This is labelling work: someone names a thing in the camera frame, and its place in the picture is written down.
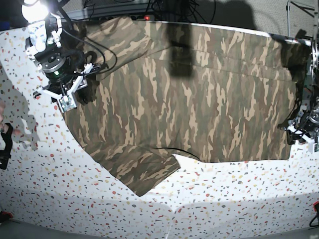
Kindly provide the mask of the person's hand at edge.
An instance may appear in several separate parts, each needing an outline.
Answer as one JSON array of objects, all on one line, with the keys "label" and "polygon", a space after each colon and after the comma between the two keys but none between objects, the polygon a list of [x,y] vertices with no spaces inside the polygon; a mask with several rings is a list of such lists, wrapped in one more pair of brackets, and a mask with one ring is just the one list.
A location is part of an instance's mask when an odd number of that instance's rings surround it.
[{"label": "person's hand at edge", "polygon": [[[9,130],[8,125],[3,123],[3,120],[4,120],[4,116],[3,116],[4,109],[5,109],[5,103],[4,103],[3,100],[0,100],[0,132],[1,133],[7,133],[8,130]],[[13,135],[19,135],[19,134],[21,134],[21,131],[19,129],[13,129],[12,134]]]}]

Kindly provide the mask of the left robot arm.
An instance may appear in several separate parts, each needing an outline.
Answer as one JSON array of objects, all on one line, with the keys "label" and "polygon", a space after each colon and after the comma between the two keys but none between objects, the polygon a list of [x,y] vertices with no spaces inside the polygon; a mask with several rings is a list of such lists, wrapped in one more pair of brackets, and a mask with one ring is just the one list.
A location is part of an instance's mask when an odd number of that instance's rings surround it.
[{"label": "left robot arm", "polygon": [[310,153],[319,151],[319,11],[314,13],[313,36],[310,38],[310,57],[306,76],[299,84],[301,99],[297,111],[288,120],[288,143],[305,143]]}]

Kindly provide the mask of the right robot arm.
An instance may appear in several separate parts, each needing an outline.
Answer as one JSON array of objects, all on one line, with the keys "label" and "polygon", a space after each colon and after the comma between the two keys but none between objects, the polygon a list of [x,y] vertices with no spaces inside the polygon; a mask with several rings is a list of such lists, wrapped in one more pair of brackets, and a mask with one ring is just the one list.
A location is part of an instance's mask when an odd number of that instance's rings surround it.
[{"label": "right robot arm", "polygon": [[76,92],[87,87],[86,77],[101,70],[100,64],[88,62],[85,53],[63,39],[64,35],[80,41],[72,31],[72,20],[64,11],[65,0],[23,0],[21,13],[28,22],[29,38],[25,52],[38,71],[49,80],[37,87],[35,99],[48,95],[64,113],[77,108]]}]

